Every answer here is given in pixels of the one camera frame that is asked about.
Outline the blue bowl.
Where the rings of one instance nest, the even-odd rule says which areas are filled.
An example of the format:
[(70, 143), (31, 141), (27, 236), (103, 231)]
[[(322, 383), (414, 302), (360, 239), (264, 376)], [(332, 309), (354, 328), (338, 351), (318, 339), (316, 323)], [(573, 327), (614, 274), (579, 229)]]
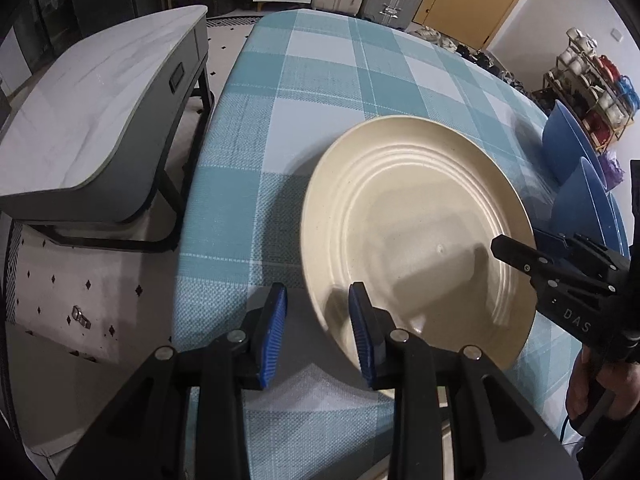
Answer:
[(566, 237), (580, 234), (610, 249), (618, 248), (614, 214), (591, 162), (582, 157), (555, 197), (550, 228)]
[(594, 173), (606, 191), (605, 177), (596, 151), (588, 141), (582, 126), (560, 101), (554, 102), (552, 112), (542, 132), (542, 154), (552, 176), (562, 188), (578, 167), (582, 158), (590, 162)]
[(613, 196), (612, 193), (608, 193), (608, 202), (610, 203), (610, 207), (612, 209), (613, 217), (614, 217), (614, 226), (616, 229), (618, 244), (620, 244), (620, 253), (626, 257), (630, 258), (629, 253), (629, 245), (626, 235), (626, 230), (624, 227), (623, 217), (620, 213), (620, 207), (618, 206), (617, 200)]

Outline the cream ceramic plate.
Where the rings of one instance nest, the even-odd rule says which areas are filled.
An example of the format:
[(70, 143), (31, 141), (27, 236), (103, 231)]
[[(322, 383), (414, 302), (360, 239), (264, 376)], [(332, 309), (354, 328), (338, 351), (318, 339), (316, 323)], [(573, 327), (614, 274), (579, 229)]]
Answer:
[(526, 276), (492, 255), (500, 234), (534, 241), (520, 196), (474, 142), (422, 117), (360, 122), (321, 156), (300, 218), (303, 274), (322, 330), (357, 361), (347, 295), (363, 282), (398, 327), (437, 348), (474, 344), (507, 370), (536, 299)]

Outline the purple plastic bag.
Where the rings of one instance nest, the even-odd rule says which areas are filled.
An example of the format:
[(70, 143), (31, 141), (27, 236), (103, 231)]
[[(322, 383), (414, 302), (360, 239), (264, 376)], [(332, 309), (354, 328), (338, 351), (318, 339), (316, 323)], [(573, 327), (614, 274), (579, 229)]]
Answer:
[(620, 166), (614, 151), (605, 151), (598, 159), (603, 172), (605, 187), (608, 191), (612, 191), (616, 186), (624, 182), (625, 171)]

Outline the shoe rack with shoes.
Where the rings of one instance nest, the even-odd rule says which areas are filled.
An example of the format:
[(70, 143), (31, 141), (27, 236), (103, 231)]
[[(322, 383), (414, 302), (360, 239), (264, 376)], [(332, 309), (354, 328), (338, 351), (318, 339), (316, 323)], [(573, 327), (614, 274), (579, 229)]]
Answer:
[(634, 123), (639, 95), (631, 79), (598, 52), (597, 40), (576, 27), (566, 36), (565, 49), (542, 76), (542, 88), (568, 108), (601, 155)]

